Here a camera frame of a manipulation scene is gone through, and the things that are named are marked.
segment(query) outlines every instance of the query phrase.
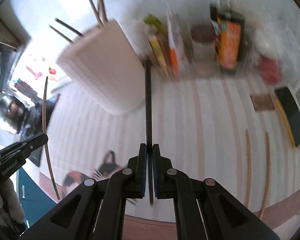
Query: brown label on tablecloth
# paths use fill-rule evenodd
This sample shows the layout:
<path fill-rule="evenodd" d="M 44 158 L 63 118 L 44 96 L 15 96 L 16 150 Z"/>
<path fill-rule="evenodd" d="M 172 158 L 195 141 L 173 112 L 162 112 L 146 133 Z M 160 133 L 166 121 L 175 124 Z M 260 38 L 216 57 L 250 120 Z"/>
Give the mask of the brown label on tablecloth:
<path fill-rule="evenodd" d="M 250 95 L 250 97 L 255 111 L 274 110 L 270 94 Z"/>

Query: striped tablecloth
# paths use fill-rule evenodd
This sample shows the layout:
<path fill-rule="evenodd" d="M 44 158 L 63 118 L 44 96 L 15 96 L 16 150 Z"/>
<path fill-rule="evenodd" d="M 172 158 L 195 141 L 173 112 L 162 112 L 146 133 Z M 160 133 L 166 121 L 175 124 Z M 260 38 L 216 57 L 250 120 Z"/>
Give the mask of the striped tablecloth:
<path fill-rule="evenodd" d="M 268 131 L 271 181 L 266 212 L 275 209 L 276 204 L 291 205 L 291 201 L 289 204 L 283 200 L 300 189 L 300 150 L 292 148 L 277 109 L 255 112 L 250 94 L 273 92 L 258 76 L 172 83 L 163 82 L 153 72 L 152 83 L 153 143 L 159 143 L 161 155 L 170 158 L 173 167 L 194 179 L 216 179 L 244 203 L 248 167 L 245 130 L 248 129 L 252 155 L 249 209 L 258 212 L 266 183 Z M 71 171 L 91 176 L 110 149 L 115 152 L 119 167 L 138 154 L 140 143 L 146 142 L 144 103 L 133 113 L 117 117 L 106 113 L 75 83 L 59 92 L 61 97 L 48 128 L 48 145 L 54 176 L 61 187 Z M 42 156 L 40 172 L 49 177 Z M 54 197 L 51 187 L 43 184 L 41 187 Z M 174 221 L 171 200 L 155 199 L 150 207 L 147 196 L 146 193 L 136 206 L 127 203 L 126 214 Z"/>

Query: stainless steel pot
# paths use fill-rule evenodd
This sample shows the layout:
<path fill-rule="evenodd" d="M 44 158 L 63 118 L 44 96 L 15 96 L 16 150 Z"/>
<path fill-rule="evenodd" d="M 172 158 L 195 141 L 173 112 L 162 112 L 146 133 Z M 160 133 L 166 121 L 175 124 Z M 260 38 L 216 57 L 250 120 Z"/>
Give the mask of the stainless steel pot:
<path fill-rule="evenodd" d="M 0 100 L 0 128 L 18 134 L 26 111 L 25 105 L 15 96 L 4 95 Z"/>

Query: screw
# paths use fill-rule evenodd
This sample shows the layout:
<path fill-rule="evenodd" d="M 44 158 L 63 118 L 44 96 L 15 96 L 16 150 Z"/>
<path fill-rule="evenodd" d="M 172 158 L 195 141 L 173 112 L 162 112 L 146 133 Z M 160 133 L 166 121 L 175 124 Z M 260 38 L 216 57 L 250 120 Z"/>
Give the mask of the screw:
<path fill-rule="evenodd" d="M 89 187 L 89 186 L 92 186 L 94 184 L 94 180 L 93 179 L 86 179 L 84 181 L 84 184 Z"/>
<path fill-rule="evenodd" d="M 205 180 L 205 183 L 208 185 L 208 186 L 214 186 L 216 184 L 216 181 L 214 179 L 206 179 Z"/>
<path fill-rule="evenodd" d="M 176 171 L 175 169 L 168 169 L 168 170 L 167 170 L 167 173 L 168 173 L 169 175 L 176 175 L 176 174 L 177 174 L 177 171 Z"/>
<path fill-rule="evenodd" d="M 123 169 L 123 170 L 122 170 L 122 173 L 123 173 L 124 175 L 130 175 L 130 174 L 132 173 L 132 169 L 129 169 L 129 168 Z"/>

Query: cabinet handle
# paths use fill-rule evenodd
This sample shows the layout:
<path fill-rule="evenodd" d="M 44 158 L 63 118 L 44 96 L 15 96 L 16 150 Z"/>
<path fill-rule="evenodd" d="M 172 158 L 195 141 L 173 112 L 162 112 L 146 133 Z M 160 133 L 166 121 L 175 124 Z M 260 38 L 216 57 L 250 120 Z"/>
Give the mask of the cabinet handle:
<path fill-rule="evenodd" d="M 22 197 L 26 198 L 25 186 L 22 185 Z"/>

